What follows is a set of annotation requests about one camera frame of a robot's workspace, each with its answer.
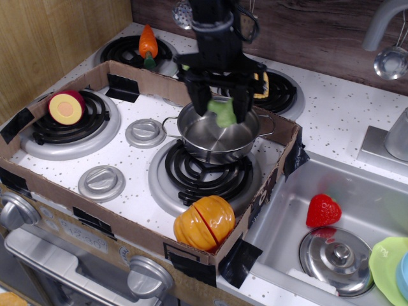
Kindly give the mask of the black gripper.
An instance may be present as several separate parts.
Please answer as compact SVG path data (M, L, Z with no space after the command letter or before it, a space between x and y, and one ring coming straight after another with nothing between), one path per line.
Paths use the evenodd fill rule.
M265 65L246 57L242 51L244 42L240 30L239 18L199 21L192 19L192 30L196 35L198 51L182 54L174 61L181 71L229 73L232 76L247 76L251 80L248 87L238 84L230 89L233 98L233 112L237 124L242 123L252 108L254 93L263 92L263 73ZM210 87L202 81L186 79L187 91L195 112L203 116L207 112L208 102L212 99Z

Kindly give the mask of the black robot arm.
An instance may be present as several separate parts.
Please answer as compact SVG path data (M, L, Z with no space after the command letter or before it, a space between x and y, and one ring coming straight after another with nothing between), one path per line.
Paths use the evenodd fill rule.
M208 110L212 87L227 90L236 122L241 123L252 108L253 95L263 92L266 71L264 64L243 53L243 8L238 1L191 1L190 6L198 52L175 56L178 79L185 83L198 115Z

